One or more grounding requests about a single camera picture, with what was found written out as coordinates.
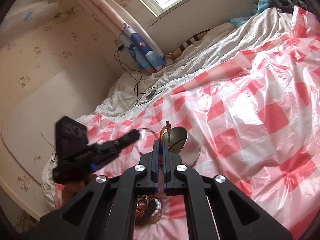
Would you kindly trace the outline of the left hand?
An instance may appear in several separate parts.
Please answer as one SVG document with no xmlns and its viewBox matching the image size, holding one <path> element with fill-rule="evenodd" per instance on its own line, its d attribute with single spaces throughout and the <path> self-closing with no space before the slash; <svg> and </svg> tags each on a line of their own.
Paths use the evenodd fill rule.
<svg viewBox="0 0 320 240">
<path fill-rule="evenodd" d="M 86 187 L 84 181 L 70 181 L 62 190 L 62 206 L 66 205 L 73 196 L 79 193 L 83 188 Z"/>
</svg>

